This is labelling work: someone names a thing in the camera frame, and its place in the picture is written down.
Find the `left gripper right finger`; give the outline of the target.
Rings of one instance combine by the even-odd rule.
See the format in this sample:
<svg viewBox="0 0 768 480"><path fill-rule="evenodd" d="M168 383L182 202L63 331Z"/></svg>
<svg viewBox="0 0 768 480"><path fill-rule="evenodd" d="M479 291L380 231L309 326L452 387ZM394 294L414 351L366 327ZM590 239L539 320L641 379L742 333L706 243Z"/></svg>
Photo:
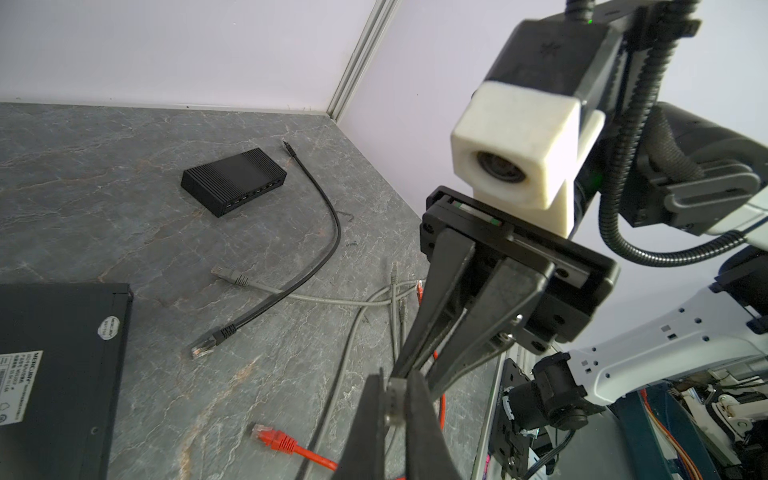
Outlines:
<svg viewBox="0 0 768 480"><path fill-rule="evenodd" d="M419 371L412 371L407 377L406 387L405 478L459 480L461 476L439 427L424 376Z"/></svg>

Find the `large black network switch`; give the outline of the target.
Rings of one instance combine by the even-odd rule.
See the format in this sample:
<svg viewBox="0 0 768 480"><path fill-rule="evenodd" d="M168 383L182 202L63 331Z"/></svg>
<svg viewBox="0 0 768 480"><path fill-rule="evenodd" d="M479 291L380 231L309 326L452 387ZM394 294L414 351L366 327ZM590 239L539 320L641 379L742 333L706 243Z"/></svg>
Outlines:
<svg viewBox="0 0 768 480"><path fill-rule="evenodd" d="M106 478L132 305L125 283L2 285L2 478Z"/></svg>

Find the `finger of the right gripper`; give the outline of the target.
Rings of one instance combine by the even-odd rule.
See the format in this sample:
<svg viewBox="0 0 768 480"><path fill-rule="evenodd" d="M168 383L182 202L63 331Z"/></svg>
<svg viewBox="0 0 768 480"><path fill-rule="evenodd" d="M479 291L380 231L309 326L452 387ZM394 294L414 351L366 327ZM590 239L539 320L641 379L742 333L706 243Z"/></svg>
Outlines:
<svg viewBox="0 0 768 480"><path fill-rule="evenodd" d="M475 253L475 242L451 228L437 236L422 303L392 377L406 378L412 370L420 369L453 328L461 312L463 277Z"/></svg>
<svg viewBox="0 0 768 480"><path fill-rule="evenodd" d="M534 266L511 258L497 264L427 373L432 398L516 343L535 355L546 351L550 337L532 320L553 272L547 259Z"/></svg>

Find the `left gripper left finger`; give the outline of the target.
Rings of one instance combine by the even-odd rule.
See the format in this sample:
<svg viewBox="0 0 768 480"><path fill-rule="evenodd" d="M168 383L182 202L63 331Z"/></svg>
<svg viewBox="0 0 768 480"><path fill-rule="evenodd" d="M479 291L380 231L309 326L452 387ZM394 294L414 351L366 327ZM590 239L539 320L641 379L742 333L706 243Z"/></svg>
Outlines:
<svg viewBox="0 0 768 480"><path fill-rule="evenodd" d="M382 374L370 375L333 480L377 480L385 473L386 387Z"/></svg>

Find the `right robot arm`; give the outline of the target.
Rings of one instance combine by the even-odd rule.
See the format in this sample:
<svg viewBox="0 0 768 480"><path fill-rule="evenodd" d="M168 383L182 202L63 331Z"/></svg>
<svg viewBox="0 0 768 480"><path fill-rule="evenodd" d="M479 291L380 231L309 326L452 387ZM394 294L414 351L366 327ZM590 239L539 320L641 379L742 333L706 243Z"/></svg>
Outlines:
<svg viewBox="0 0 768 480"><path fill-rule="evenodd" d="M501 395L513 436L573 435L624 395L767 353L767 149L658 95L694 1L570 1L524 20L450 135L470 194L437 188L420 225L426 288L391 375L438 399L522 347L538 360ZM723 257L662 319L573 342L620 262L672 269Z"/></svg>

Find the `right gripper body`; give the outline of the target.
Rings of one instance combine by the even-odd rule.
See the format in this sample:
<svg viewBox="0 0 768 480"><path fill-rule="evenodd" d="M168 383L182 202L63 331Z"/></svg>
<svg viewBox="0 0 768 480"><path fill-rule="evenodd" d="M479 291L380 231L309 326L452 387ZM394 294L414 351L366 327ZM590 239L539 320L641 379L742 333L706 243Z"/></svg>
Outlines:
<svg viewBox="0 0 768 480"><path fill-rule="evenodd" d="M550 337L548 348L554 342L573 341L613 290L619 267L601 254L444 186L437 188L426 204L421 246L429 262L434 241L446 228L476 244L474 259L463 277L461 312L455 324L467 313L497 264L507 258L529 266L545 259L554 264L532 320Z"/></svg>

